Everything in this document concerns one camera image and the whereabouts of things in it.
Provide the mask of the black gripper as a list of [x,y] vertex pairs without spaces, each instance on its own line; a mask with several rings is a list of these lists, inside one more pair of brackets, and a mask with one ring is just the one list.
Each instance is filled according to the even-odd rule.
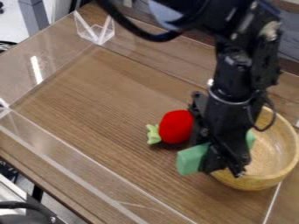
[[[193,144],[202,143],[213,136],[230,136],[233,133],[241,134],[252,129],[264,132],[277,121],[277,106],[268,97],[266,91],[257,91],[249,98],[233,101],[218,97],[210,88],[209,94],[194,92],[191,98],[189,110],[195,118],[191,131]],[[269,124],[258,126],[258,118],[266,104],[272,108],[273,117]],[[250,162],[248,145],[233,150],[227,145],[210,143],[201,170],[206,174],[213,174],[229,169],[233,177],[238,179],[244,176]]]

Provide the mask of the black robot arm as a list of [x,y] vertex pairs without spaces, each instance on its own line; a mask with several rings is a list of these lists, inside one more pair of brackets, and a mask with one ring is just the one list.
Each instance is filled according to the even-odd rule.
[[193,94],[189,106],[194,122],[191,146],[205,152],[193,161],[178,156],[181,174],[191,167],[207,174],[230,170],[244,176],[252,163],[249,132],[257,126],[264,107],[277,107],[268,89],[281,76],[282,38],[280,9],[268,0],[149,0],[157,22],[166,29],[151,33],[126,17],[111,0],[97,0],[99,7],[139,38],[169,42],[190,30],[210,34],[215,40],[217,69],[209,93]]

